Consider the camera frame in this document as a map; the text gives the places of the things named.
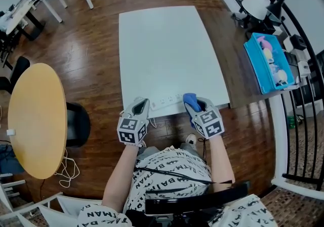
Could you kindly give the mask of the white black printed shirt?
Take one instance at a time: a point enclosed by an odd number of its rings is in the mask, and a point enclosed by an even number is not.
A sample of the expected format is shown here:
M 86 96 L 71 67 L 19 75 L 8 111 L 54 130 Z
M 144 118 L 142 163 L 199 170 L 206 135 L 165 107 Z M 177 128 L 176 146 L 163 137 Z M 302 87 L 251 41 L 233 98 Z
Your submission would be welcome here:
M 144 213 L 147 190 L 167 190 L 170 195 L 191 197 L 205 190 L 198 180 L 212 180 L 211 168 L 202 159 L 182 149 L 166 148 L 134 167 L 129 195 L 121 213 L 101 205 L 86 205 L 77 217 L 77 227 L 156 227 Z M 241 198 L 199 220 L 193 227 L 277 227 L 271 213 L 256 195 Z

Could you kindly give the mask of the black metal railing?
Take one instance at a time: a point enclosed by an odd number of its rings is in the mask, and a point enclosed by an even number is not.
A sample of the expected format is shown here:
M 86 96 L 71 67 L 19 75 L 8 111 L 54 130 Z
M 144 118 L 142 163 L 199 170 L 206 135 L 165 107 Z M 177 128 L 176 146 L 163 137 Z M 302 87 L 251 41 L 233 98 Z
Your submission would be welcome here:
M 230 13 L 240 12 L 242 0 L 223 0 Z M 324 76 L 311 43 L 287 1 L 281 9 L 281 23 L 250 21 L 244 29 L 248 41 L 253 33 L 270 34 L 277 37 L 293 73 L 295 84 L 280 94 L 285 110 L 288 132 L 288 167 L 282 176 L 287 183 L 315 191 L 324 192 Z M 306 49 L 285 51 L 283 41 L 292 35 L 301 36 Z M 300 77 L 298 62 L 307 61 L 311 74 Z M 296 127 L 289 129 L 288 116 L 294 116 Z

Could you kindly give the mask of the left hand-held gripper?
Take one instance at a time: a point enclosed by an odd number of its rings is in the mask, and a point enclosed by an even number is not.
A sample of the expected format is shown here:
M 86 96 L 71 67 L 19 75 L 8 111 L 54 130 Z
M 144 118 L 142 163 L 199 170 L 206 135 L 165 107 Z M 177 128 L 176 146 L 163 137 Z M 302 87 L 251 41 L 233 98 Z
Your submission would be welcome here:
M 147 98 L 133 101 L 120 114 L 117 135 L 121 143 L 140 147 L 147 134 L 150 101 Z

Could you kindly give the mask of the white yellow toy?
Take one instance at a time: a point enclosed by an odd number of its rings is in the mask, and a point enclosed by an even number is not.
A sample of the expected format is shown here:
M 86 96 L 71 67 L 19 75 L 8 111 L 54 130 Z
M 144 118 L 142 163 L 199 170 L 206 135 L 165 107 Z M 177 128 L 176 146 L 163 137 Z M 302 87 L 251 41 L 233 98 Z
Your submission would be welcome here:
M 288 83 L 288 76 L 284 70 L 278 70 L 273 77 L 276 84 L 284 85 Z

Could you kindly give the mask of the white panel on black stand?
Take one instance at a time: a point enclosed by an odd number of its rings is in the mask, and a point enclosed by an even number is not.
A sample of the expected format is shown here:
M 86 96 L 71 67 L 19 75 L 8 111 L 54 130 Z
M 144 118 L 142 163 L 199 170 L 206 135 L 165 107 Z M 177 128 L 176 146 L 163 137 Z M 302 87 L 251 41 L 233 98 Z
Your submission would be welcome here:
M 270 0 L 242 0 L 240 12 L 232 13 L 231 18 L 244 29 L 250 21 L 261 22 L 265 19 Z

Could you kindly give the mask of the person's right forearm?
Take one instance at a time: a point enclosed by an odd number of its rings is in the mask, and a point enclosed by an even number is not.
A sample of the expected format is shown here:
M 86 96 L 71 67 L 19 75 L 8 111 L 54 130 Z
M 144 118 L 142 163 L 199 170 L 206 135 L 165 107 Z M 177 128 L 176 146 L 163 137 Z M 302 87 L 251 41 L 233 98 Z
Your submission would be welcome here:
M 211 175 L 214 192 L 226 190 L 235 183 L 235 176 L 221 135 L 209 139 Z

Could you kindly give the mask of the white metal chair frame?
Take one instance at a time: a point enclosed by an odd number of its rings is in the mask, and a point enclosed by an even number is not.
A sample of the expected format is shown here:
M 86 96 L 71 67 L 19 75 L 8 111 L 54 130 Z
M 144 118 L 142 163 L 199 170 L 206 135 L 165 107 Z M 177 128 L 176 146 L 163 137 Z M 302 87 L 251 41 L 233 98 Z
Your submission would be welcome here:
M 34 210 L 39 210 L 49 227 L 76 227 L 77 217 L 81 208 L 85 205 L 101 203 L 100 200 L 90 200 L 64 196 L 59 192 L 38 203 L 27 203 L 19 208 L 14 209 L 9 200 L 10 197 L 17 197 L 20 193 L 8 194 L 14 186 L 25 184 L 25 180 L 15 181 L 12 183 L 0 183 L 0 201 L 10 210 L 10 213 L 0 215 L 0 223 L 5 220 L 17 218 L 24 227 L 36 227 L 29 219 L 23 215 Z

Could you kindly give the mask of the cluttered white desk black base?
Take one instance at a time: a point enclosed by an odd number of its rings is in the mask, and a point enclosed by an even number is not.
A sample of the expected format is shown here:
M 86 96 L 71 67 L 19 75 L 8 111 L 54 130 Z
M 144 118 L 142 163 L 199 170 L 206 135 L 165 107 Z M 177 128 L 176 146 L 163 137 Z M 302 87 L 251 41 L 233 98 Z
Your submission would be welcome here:
M 11 12 L 5 13 L 0 17 L 0 32 L 10 35 L 15 29 L 23 34 L 29 41 L 34 41 L 44 29 L 45 23 L 41 23 L 30 11 L 36 9 L 34 3 L 36 0 L 21 0 L 21 2 L 14 7 Z M 34 24 L 36 30 L 31 34 L 27 33 L 20 23 L 24 18 L 27 18 Z

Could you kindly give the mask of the small white box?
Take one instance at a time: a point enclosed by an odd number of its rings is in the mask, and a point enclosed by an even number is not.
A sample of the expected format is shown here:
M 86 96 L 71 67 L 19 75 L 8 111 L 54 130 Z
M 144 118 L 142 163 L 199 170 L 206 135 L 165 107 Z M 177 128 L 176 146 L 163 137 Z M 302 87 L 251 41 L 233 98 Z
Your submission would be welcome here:
M 285 51 L 290 53 L 294 47 L 293 47 L 293 44 L 291 42 L 291 37 L 288 36 L 284 41 L 283 41 L 283 44 L 284 44 L 284 48 L 285 48 Z

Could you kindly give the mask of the black office chair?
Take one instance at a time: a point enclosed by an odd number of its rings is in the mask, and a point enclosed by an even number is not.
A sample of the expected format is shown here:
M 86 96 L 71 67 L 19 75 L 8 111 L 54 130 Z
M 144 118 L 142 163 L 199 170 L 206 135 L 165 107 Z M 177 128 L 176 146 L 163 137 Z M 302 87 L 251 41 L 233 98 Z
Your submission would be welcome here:
M 9 94 L 11 94 L 18 79 L 29 67 L 30 61 L 23 56 L 19 57 L 15 67 L 12 70 L 11 77 L 8 79 L 6 77 L 0 76 L 0 90 L 5 90 Z

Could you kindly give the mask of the person's left forearm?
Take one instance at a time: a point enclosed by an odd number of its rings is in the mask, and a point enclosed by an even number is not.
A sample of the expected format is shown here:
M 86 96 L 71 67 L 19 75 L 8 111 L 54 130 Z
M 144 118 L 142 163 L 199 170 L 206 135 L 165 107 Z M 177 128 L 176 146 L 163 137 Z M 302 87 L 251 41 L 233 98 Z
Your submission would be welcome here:
M 125 145 L 104 190 L 102 205 L 121 213 L 131 188 L 139 147 Z

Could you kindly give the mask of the black desk lamp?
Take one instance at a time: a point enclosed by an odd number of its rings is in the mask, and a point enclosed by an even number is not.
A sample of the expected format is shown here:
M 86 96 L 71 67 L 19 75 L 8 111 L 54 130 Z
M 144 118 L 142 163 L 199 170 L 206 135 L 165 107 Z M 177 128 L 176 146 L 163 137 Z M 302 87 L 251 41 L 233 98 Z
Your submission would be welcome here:
M 270 21 L 275 23 L 281 23 L 281 9 L 285 0 L 277 0 L 276 2 L 270 4 L 266 7 L 268 13 L 267 17 Z

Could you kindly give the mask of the blue plastic bin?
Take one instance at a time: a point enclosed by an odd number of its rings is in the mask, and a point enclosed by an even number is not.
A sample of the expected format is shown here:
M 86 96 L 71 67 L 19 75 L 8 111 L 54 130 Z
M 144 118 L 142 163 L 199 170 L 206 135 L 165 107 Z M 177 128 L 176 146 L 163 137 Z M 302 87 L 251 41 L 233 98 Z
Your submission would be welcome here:
M 257 38 L 261 36 L 265 36 L 265 39 L 272 45 L 274 64 L 276 64 L 280 68 L 280 70 L 284 70 L 286 72 L 288 76 L 287 84 L 276 84 L 273 74 L 270 72 L 269 63 L 267 62 L 263 54 L 263 49 L 257 42 Z M 276 36 L 263 33 L 253 33 L 251 35 L 251 38 L 244 43 L 244 47 L 253 66 L 261 93 L 267 94 L 270 92 L 283 90 L 295 84 L 293 73 Z

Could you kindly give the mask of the white grey electrical box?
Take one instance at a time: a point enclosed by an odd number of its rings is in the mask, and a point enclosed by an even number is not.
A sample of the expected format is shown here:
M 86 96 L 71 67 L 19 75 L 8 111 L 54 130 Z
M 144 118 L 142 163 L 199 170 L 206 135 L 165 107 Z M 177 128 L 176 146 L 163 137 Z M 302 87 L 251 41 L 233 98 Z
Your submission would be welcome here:
M 308 75 L 311 74 L 309 65 L 307 61 L 299 61 L 298 62 L 298 70 L 299 70 L 299 75 L 300 77 L 307 77 Z

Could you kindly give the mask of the black cube speaker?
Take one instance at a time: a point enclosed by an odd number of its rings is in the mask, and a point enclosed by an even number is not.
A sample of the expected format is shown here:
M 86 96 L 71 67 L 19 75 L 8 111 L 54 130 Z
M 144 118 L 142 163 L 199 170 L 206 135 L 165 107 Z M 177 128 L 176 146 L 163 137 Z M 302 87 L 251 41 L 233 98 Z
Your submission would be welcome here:
M 290 41 L 293 46 L 293 49 L 303 51 L 307 48 L 304 39 L 299 35 L 292 35 L 290 37 Z

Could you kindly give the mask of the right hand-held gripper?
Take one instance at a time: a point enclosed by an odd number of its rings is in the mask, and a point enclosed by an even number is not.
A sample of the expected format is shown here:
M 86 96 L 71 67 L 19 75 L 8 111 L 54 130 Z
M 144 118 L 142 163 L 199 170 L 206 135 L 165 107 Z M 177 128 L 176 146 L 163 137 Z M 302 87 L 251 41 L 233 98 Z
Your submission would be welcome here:
M 223 120 L 220 112 L 214 104 L 206 98 L 197 97 L 202 111 L 195 112 L 192 108 L 186 105 L 192 116 L 192 123 L 195 129 L 205 138 L 210 139 L 215 135 L 220 135 L 224 132 Z

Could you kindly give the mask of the black glossy curved bar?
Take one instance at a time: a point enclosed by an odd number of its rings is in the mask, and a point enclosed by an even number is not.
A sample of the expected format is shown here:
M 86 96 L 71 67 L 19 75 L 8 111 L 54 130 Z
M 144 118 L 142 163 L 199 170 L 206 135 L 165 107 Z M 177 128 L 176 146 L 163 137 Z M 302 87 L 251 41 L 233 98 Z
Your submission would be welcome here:
M 235 184 L 229 189 L 200 196 L 175 199 L 147 199 L 145 201 L 145 213 L 153 215 L 179 214 L 220 207 L 247 196 L 249 188 L 250 182 L 245 181 Z

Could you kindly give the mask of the dark blue fabric bundle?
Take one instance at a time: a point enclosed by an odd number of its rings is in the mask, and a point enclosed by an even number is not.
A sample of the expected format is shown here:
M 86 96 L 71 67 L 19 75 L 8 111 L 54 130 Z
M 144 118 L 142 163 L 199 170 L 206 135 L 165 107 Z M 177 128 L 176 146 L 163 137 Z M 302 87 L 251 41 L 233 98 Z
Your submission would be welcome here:
M 12 146 L 0 145 L 0 174 L 20 174 L 24 171 L 16 158 Z

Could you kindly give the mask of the white power strip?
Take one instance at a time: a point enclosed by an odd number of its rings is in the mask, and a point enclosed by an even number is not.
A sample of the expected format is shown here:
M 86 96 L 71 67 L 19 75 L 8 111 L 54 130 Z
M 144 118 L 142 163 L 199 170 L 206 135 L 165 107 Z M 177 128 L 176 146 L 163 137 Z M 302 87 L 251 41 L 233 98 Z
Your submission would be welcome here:
M 180 103 L 182 101 L 182 94 L 175 94 L 167 97 L 155 97 L 150 101 L 150 108 L 152 111 L 157 111 L 165 107 Z

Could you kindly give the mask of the grey trousers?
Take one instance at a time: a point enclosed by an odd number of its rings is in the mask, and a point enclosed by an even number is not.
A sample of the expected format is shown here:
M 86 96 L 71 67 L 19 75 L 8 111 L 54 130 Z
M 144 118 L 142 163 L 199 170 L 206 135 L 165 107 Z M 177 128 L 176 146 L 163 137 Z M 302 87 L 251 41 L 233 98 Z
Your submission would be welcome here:
M 189 152 L 190 154 L 199 157 L 200 159 L 203 159 L 203 157 L 198 153 L 197 149 L 196 149 L 196 145 L 193 144 L 188 144 L 188 143 L 181 143 L 179 149 L 182 149 L 184 151 Z M 155 154 L 160 152 L 160 150 L 157 147 L 142 147 L 140 148 L 138 155 L 137 155 L 137 162 Z

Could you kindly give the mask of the pink plush toy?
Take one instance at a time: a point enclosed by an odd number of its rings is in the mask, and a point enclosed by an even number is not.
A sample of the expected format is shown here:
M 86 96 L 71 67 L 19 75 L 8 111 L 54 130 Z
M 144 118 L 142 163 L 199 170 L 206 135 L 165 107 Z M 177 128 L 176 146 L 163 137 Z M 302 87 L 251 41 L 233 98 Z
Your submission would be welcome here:
M 257 38 L 257 42 L 260 44 L 261 48 L 264 49 L 269 49 L 270 51 L 273 51 L 273 47 L 270 44 L 269 41 L 265 39 L 265 36 L 261 36 Z

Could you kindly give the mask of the white curved balcony rim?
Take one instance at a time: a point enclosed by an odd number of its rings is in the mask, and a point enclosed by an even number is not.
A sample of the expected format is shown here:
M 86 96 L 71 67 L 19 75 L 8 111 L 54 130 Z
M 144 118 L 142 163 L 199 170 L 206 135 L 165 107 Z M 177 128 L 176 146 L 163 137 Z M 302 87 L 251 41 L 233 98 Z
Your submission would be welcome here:
M 302 196 L 324 201 L 324 192 L 315 191 L 286 182 L 282 176 L 288 167 L 288 130 L 285 110 L 280 95 L 269 98 L 275 138 L 275 173 L 271 183 Z

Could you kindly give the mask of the black round stool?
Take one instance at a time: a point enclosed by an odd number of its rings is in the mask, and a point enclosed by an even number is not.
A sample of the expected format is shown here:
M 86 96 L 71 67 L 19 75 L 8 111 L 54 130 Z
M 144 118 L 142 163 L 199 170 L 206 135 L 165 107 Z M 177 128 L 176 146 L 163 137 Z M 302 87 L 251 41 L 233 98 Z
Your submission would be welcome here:
M 66 103 L 67 147 L 83 146 L 90 135 L 91 122 L 86 109 L 78 103 Z

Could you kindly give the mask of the blue cloth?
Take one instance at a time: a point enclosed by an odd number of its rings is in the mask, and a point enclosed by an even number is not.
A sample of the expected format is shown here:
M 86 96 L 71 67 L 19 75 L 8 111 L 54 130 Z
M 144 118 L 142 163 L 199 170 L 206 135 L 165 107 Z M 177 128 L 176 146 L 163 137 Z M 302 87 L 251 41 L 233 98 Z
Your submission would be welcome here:
M 189 115 L 190 124 L 191 124 L 191 126 L 193 128 L 195 128 L 194 124 L 192 123 L 192 116 L 191 116 L 190 112 L 188 111 L 186 105 L 188 105 L 190 108 L 192 108 L 197 113 L 202 111 L 202 108 L 201 108 L 200 104 L 198 103 L 198 99 L 197 99 L 196 94 L 194 94 L 194 93 L 185 93 L 183 95 L 183 103 L 184 103 L 184 106 L 186 108 L 186 112 Z

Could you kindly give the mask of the dark brown wooden table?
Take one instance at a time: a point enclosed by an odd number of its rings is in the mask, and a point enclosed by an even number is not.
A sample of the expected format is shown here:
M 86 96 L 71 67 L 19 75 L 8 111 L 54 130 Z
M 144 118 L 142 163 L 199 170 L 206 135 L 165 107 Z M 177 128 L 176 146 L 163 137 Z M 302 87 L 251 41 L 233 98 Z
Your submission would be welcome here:
M 253 66 L 245 50 L 245 31 L 237 27 L 231 13 L 225 10 L 199 10 L 212 46 L 215 50 L 226 84 L 229 105 L 240 108 L 288 90 L 261 93 Z

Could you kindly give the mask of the round wooden table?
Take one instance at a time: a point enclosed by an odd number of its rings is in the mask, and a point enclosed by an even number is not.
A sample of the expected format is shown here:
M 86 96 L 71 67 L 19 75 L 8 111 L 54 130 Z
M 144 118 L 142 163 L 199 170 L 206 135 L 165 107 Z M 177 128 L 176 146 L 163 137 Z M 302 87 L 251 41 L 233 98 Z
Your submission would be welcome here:
M 47 64 L 30 66 L 9 102 L 8 129 L 14 153 L 31 176 L 51 177 L 60 167 L 67 139 L 67 107 L 59 76 Z

